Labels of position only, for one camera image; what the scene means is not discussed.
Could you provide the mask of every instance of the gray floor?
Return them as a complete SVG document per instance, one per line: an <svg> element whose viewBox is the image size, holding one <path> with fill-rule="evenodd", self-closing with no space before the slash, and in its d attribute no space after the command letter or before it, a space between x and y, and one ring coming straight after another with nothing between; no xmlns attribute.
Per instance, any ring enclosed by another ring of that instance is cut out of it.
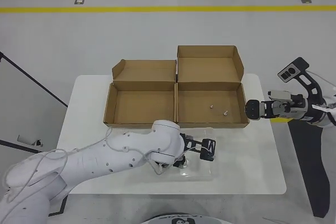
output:
<svg viewBox="0 0 336 224"><path fill-rule="evenodd" d="M272 124L285 176L284 195L71 195L56 223L141 223L167 212L202 214L243 223L324 223L312 215L295 149L285 123Z"/></svg>

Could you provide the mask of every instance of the clear plastic bag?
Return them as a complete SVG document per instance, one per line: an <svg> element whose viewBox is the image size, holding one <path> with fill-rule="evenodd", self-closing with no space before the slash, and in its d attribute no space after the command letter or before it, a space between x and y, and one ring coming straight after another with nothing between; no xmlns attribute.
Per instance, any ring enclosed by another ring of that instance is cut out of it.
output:
<svg viewBox="0 0 336 224"><path fill-rule="evenodd" d="M204 138L210 138L216 141L213 128L186 128L181 129L181 133L192 136L196 141L202 141ZM166 180L211 180L217 174L217 156L214 161L205 161L199 158L200 154L197 152L186 152L185 158L187 162L183 169L178 167L170 167L161 176Z"/></svg>

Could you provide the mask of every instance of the cable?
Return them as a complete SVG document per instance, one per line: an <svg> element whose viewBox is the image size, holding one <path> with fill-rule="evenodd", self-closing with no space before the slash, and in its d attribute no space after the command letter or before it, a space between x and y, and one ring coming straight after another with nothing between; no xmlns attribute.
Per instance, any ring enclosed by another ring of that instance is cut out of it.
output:
<svg viewBox="0 0 336 224"><path fill-rule="evenodd" d="M108 136L109 136L111 133L112 133L112 127L109 127L108 130L106 131L106 137L104 138L104 140L105 140L105 142L106 142L106 145L107 145L108 147L110 147L110 148L111 148L112 150L114 150L114 151L117 151L117 152L124 152L123 150L118 150L118 149L112 147L112 146L108 143L108 141L107 141L107 140L108 140ZM203 147L203 146L195 146L195 147L192 147L192 148L188 149L187 151L183 152L179 157L177 157L177 159L180 158L180 157L182 157L186 152L188 152L188 151L190 151L190 150L192 150L192 149L194 149L194 148L204 148L205 150L209 151L207 148L205 148L205 147ZM166 167L166 168L164 169L163 172L157 172L156 168L152 165L151 160L149 160L149 159L147 158L147 156L146 156L143 152L141 152L140 150L138 150L138 149L136 149L136 148L129 148L128 151L136 151L136 152L138 152L139 154L141 154L141 155L143 156L143 158L144 158L145 160L147 160L147 162L149 163L149 165L151 165L153 171L154 171L157 175L162 175L165 171L167 171L167 170L174 164L174 163L173 163L173 164L170 164L168 167Z"/></svg>
<svg viewBox="0 0 336 224"><path fill-rule="evenodd" d="M320 75L318 75L318 74L316 74L316 73L314 73L314 72L310 72L310 71L308 71L308 70L305 70L305 71L306 71L306 72L309 72L309 73L311 73L311 74L314 74L314 75L316 75L317 77L321 78L322 80L324 80L324 81L325 81L325 82L327 82L328 84L330 84L330 85L332 85L332 86L336 87L336 85L335 85L335 84L333 84L332 82L330 82L330 81L326 80L324 77L322 77L322 76L320 76Z"/></svg>
<svg viewBox="0 0 336 224"><path fill-rule="evenodd" d="M99 141L97 141L97 142L95 142L95 143L93 143L93 144L90 144L90 145L88 145L88 146L85 146L85 147L83 147L83 148L75 148L74 150L72 150L71 152L70 152L70 155L71 154L73 154L73 153L77 153L77 152L79 152L79 151L82 151L82 150L85 150L85 149L87 149L87 148L90 148L91 146L94 146L94 145L96 145L96 144L98 144L98 143L100 143L101 141L105 141L105 143L107 144L107 146L109 146L112 150L114 150L114 151L118 151L118 152L124 152L123 150L117 150L117 149L115 149L115 148L113 148L111 145L109 145L108 144L108 137L109 137L109 135L111 135L112 134L112 131L113 131L113 129L112 129L112 127L109 127L108 129L107 129L107 131L106 131L106 135L105 135L105 137L104 138L102 138L101 140L99 140ZM209 151L207 148L205 148L205 147L203 147L203 146L195 146L195 147L192 147L192 148L189 148L188 150L186 150L186 151L184 151L179 157L177 157L177 159L179 159L179 158L181 158L184 154L186 154L188 151L190 151L190 150L192 150L192 149L195 149L195 148L204 148L205 150L207 150L207 151ZM50 157L47 157L47 155L48 154L50 154L51 152L54 152L54 151L63 151L64 152L64 156L62 156L62 157L59 157L59 158L50 158ZM140 153L142 156L143 156L143 158L145 159L145 160L147 160L147 162L149 163L149 165L151 165L151 167L153 168L153 171L157 174L157 175L162 175L163 173L165 173L173 164L170 164L168 167L166 167L165 169L164 169L164 171L162 171L162 172L157 172L157 170L155 169L155 167L152 165L152 163L151 163L151 160L149 160L148 158L147 158L147 156L143 153L143 152L141 152L140 150L138 150L138 149L136 149L136 148L129 148L128 149L128 151L136 151L136 152L138 152L138 153ZM33 196L34 194L36 194L37 192L39 192L39 191L41 191L42 189L44 189L44 188L46 188L48 185L50 185L53 181L55 181L57 178L58 178L58 176L60 176L61 175L61 173L63 172L63 170L64 170L64 168L66 167L66 164L67 164L67 161L68 161L68 155L69 155L69 153L66 151L66 150L63 150L63 149L60 149L60 148L56 148L56 149L54 149L54 150L51 150L51 151L49 151L49 152L46 152L45 154L43 154L42 155L42 158L39 160L39 162L38 162L38 164L35 166L35 168L33 169L33 172L32 172L32 174L30 175L30 178L26 181L26 183L23 185L23 187L20 189L20 191L13 197L13 198L10 198L10 196L11 195L8 195L7 196L7 203L11 203L11 202L13 202L22 192L23 192L23 190L29 185L29 182L32 180L32 178L33 178L33 176L35 175L35 173L36 173L36 170L38 169L38 167L40 166L40 164L41 164L41 162L43 161L43 159L44 158L47 158L47 159L49 159L49 160L61 160L61 159L63 159L63 158L65 158L65 162L64 162L64 164L63 164L63 167L62 167L62 169L60 170L60 172L59 173L57 173L57 175L47 184L47 185L45 185L45 186L43 186L43 187L41 187L40 189L38 189L38 190L36 190L36 191L34 191L33 193L31 193L30 195L28 195L28 196L26 196L26 197L24 197L23 199L21 199L19 202L17 202L9 211L8 211L8 213L4 216L4 218L2 219L2 221L0 222L0 223L3 223L4 221L5 221L5 219L11 214L11 212L19 205L19 204L21 204L23 201L25 201L27 198L29 198L29 197L31 197L31 196ZM7 184L7 175L8 175L8 173L15 167L15 166L17 166L17 165L19 165L19 164L22 164L23 163L23 161L22 162L19 162L19 163L17 163L17 164L14 164L14 165L12 165L12 166L10 166L9 167L9 169L5 172L5 174L4 174L4 176L3 176L3 179L2 179L2 184L3 184L3 186L6 188L6 189L11 189L9 186L8 186L8 184Z"/></svg>
<svg viewBox="0 0 336 224"><path fill-rule="evenodd" d="M54 152L54 151L56 151L56 150L63 151L63 152L65 153L65 155L64 155L63 157L60 157L60 158L49 158L49 157L47 157L48 154L50 154L51 152ZM50 159L50 160L60 160L60 159L65 158L65 162L64 162L63 167L62 167L62 169L60 170L60 172L57 173L57 175L56 175L56 176L55 176L55 177L54 177L54 178L53 178L47 185L41 187L40 189L34 191L34 192L31 193L30 195L24 197L24 198L21 199L19 202L17 202L17 203L16 203L16 204L9 210L9 212L4 216L4 218L2 219L2 221L1 221L0 223L3 223L3 222L5 221L5 219L9 216L9 214L11 214L11 212L12 212L12 211L13 211L19 204L21 204L23 201L25 201L27 198L30 198L31 196L33 196L33 195L36 194L37 192L41 191L42 189L46 188L46 187L47 187L48 185L50 185L53 181L55 181L55 180L58 178L59 175L61 175L61 173L62 173L63 169L66 167L66 164L67 164L67 161L68 161L68 153L67 153L66 150L63 150L63 149L60 149L60 148L56 148L56 149L54 149L54 150L51 150L51 151L46 152L45 154L43 154L43 157L40 159L40 161L39 161L38 164L36 165L34 171L32 172L30 178L27 180L27 182L26 182L25 185L21 188L21 190L20 190L20 191L14 196L14 198L12 198L12 199L9 199L10 195L7 196L7 199L6 199L6 200L7 200L7 203L11 203L13 200L15 200L15 199L21 194L21 192L28 186L28 184L29 184L29 182L31 181L32 177L33 177L34 174L36 173L36 170L38 169L40 163L42 162L42 160L43 160L45 157L47 157L47 158ZM8 174L8 172L9 172L9 170L11 170L11 169L12 169L13 167L15 167L16 165L11 166L11 167L5 172L5 175L4 175L4 177L3 177L3 180L6 181L6 177L7 177L7 174Z"/></svg>
<svg viewBox="0 0 336 224"><path fill-rule="evenodd" d="M336 127L336 120L334 119L334 117L332 116L330 112L327 112L327 117L329 118L331 123L333 123L333 125Z"/></svg>

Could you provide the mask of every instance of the white cable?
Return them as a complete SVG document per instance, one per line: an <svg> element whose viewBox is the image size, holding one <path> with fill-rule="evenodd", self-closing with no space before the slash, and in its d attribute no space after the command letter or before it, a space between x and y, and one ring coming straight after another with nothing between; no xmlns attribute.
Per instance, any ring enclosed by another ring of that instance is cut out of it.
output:
<svg viewBox="0 0 336 224"><path fill-rule="evenodd" d="M107 129L107 131L106 131L106 137L104 138L104 140L105 140L105 142L106 142L106 145L107 145L108 147L110 147L110 148L111 148L112 150L114 150L114 151L117 151L117 152L124 152L123 150L118 150L118 149L112 147L111 145L109 145L109 143L108 143L107 140L108 140L108 136L109 136L111 133L112 133L112 127L109 127L109 128ZM205 150L209 151L207 148L205 148L205 147L203 147L203 146L195 146L195 147L189 148L188 150L186 150L185 152L183 152L179 157L177 157L177 159L179 159L179 158L182 157L186 152L188 152L188 151L190 151L190 150L192 150L192 149L194 149L194 148L204 148ZM170 164L168 167L166 167L166 168L164 169L163 172L157 172L157 170L155 169L155 167L152 165L151 160L149 160L149 159L147 158L147 156L146 156L143 152L141 152L140 150L138 150L138 149L136 149L136 148L129 148L129 149L128 149L128 152L129 152L129 151L136 151L136 152L140 153L140 154L143 156L143 158L144 158L145 160L147 160L147 162L149 163L149 165L151 165L153 171L154 171L157 175L162 175L165 171L167 171L167 170L174 164L174 163L173 163L173 164Z"/></svg>
<svg viewBox="0 0 336 224"><path fill-rule="evenodd" d="M322 77L322 76L320 76L320 75L318 75L318 74L316 74L316 73L314 73L314 72L310 72L310 71L308 71L308 70L305 70L305 71L306 71L306 72L309 72L309 73L311 73L311 74L314 74L314 75L316 75L317 77L321 78L322 80L324 80L324 81L325 81L325 82L327 82L328 84L330 84L330 85L332 85L332 86L336 87L336 85L335 85L335 84L333 84L332 82L330 82L330 81L326 80L324 77Z"/></svg>
<svg viewBox="0 0 336 224"><path fill-rule="evenodd" d="M112 150L114 150L114 151L118 151L118 152L123 152L123 150L117 150L117 149L113 148L112 146L110 146L110 145L108 144L108 141L107 141L107 140L108 140L108 136L112 134L112 131L113 131L112 127L109 127L108 130L106 131L106 136L105 136L103 139L101 139L101 140L99 140L99 141L97 141L97 142L95 142L95 143L93 143L93 144L90 144L90 145L88 145L88 146L85 146L85 147L83 147L83 148L75 148L72 152L73 152L73 153L76 153L76 152L85 150L85 149L87 149L87 148L90 148L91 146L94 146L94 145L100 143L100 142L103 141L103 140L105 140L107 146L109 146ZM207 148L205 148L205 147L203 147L203 146L195 146L195 147L189 148L188 150L186 150L185 152L183 152L179 157L177 157L177 159L181 158L185 153L187 153L188 151L190 151L190 150L192 150L192 149L195 149L195 148L204 148L205 150L209 151ZM63 151L65 155L62 156L62 157L59 157L59 158L50 158L50 157L47 157L48 154L50 154L51 152L57 151L57 150L59 150L59 151ZM147 160L147 162L149 163L149 165L151 165L151 167L153 168L153 171L154 171L157 175L162 175L165 171L167 171L167 170L174 164L174 163L173 163L173 164L170 164L170 165L169 165L168 167L166 167L166 168L164 169L164 171L162 171L162 172L157 172L157 170L155 169L155 167L151 164L151 160L149 160L149 159L147 158L147 156L146 156L143 152L141 152L140 150L135 149L135 148L129 148L128 151L136 151L136 152L140 153L140 154L143 156L143 158L144 158L145 160ZM20 191L19 191L19 192L18 192L12 199L9 199L10 195L7 196L7 203L11 203L12 201L14 201L14 200L15 200L15 199L22 193L22 191L28 186L29 182L31 181L31 179L32 179L33 176L35 175L36 170L38 169L39 165L41 164L41 162L42 162L42 160L43 160L44 158L47 158L47 159L49 159L49 160L60 160L60 159L65 158L65 162L64 162L63 167L62 167L62 169L60 170L60 172L57 173L57 175L54 177L54 179L53 179L52 181L50 181L47 185L41 187L40 189L36 190L35 192L31 193L30 195L26 196L25 198L21 199L18 203L16 203L15 206L13 206L13 207L9 210L9 212L4 216L4 218L2 219L2 221L1 221L0 223L3 223L3 222L5 221L5 219L10 215L10 213L11 213L11 212L12 212L12 211L13 211L19 204L21 204L23 201L25 201L27 198L33 196L33 195L36 194L37 192L41 191L42 189L46 188L46 187L47 187L48 185L50 185L53 181L55 181L55 180L58 178L58 176L61 175L61 173L63 172L64 168L66 167L66 164L67 164L67 161L68 161L68 152L67 152L66 150L57 148L57 149L51 150L51 151L46 152L45 154L43 154L43 155L42 155L42 158L39 160L38 164L35 166L35 168L34 168L32 174L31 174L30 178L26 181L26 183L23 185L23 187L20 189ZM14 165L10 166L9 169L5 172L4 177L3 177L3 179L2 179L2 183L3 183L3 186L4 186L6 189L11 189L11 188L7 185L7 182L6 182L6 178L7 178L8 173L9 173L15 166L17 166L17 165L19 165L19 164L21 164L21 163L23 163L23 162L19 162L19 163L17 163L17 164L14 164Z"/></svg>
<svg viewBox="0 0 336 224"><path fill-rule="evenodd" d="M48 158L48 157L47 157L48 154L50 154L51 152L56 151L56 150L63 151L63 152L65 153L65 155L64 155L63 157L60 157L60 158ZM62 173L63 169L66 167L66 164L67 164L67 161L68 161L68 153L67 153L66 150L57 148L57 149L51 150L51 151L49 151L49 152L43 154L43 157L40 159L40 161L39 161L38 164L36 165L34 171L32 172L30 178L29 178L28 181L25 183L25 185L22 187L22 189L19 191L19 193L16 194L16 195L14 196L14 198L12 198L12 199L9 199L10 196L8 195L8 197L7 197L7 203L11 203L13 200L15 200L15 199L19 196L19 194L21 194L21 192L28 186L28 184L29 184L29 182L31 181L32 177L33 177L34 174L36 173L37 168L39 167L40 163L42 162L42 160L43 160L45 157L47 157L47 158L50 159L50 160L60 160L60 159L62 159L62 158L65 158L65 162L64 162L63 167L62 167L62 169L60 170L60 172L57 173L57 175L54 177L54 179L52 179L47 185L41 187L40 189L34 191L34 192L31 193L30 195L24 197L24 198L21 199L19 202L17 202L17 203L16 203L16 204L9 210L9 212L4 216L4 218L2 219L2 221L1 221L0 223L3 223L3 222L5 221L5 219L9 216L9 214L10 214L10 213L11 213L11 212L12 212L12 211L13 211L19 204L21 204L23 201L25 201L27 198L33 196L33 195L36 194L37 192L41 191L42 189L46 188L46 187L47 187L48 185L50 185L53 181L55 181L55 180L58 178L59 175L61 175L61 173Z"/></svg>
<svg viewBox="0 0 336 224"><path fill-rule="evenodd" d="M320 76L320 75L318 75L318 74L316 74L316 73L314 73L314 72L310 72L310 71L308 71L308 70L306 70L306 72L309 72L310 74L314 74L314 75L316 75L317 77L321 78L322 80L324 80L324 81L327 82L328 84L332 85L332 86L333 86L333 90L336 91L336 85L333 84L332 82L326 80L324 77L322 77L322 76Z"/></svg>

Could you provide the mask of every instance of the yellow floor line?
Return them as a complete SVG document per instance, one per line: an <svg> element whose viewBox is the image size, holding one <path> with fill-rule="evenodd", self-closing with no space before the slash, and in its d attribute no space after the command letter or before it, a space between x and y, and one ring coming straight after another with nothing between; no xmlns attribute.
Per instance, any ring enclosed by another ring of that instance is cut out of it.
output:
<svg viewBox="0 0 336 224"><path fill-rule="evenodd" d="M103 12L291 12L336 11L336 6L137 6L137 7L16 7L0 13L103 13Z"/></svg>
<svg viewBox="0 0 336 224"><path fill-rule="evenodd" d="M290 120L292 120L292 119L291 118L273 118L273 119L270 119L270 121L272 123L287 123Z"/></svg>

